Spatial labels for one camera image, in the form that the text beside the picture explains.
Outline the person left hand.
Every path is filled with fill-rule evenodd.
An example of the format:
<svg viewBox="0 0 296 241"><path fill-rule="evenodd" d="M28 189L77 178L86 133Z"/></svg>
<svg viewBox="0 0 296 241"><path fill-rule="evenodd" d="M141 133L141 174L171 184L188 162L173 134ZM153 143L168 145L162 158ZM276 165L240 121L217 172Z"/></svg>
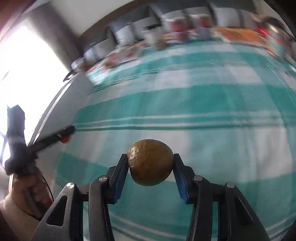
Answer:
<svg viewBox="0 0 296 241"><path fill-rule="evenodd" d="M41 215L44 215L53 203L40 172L17 178L11 192L1 201L1 222L39 223L41 217L38 217L32 202L41 205Z"/></svg>

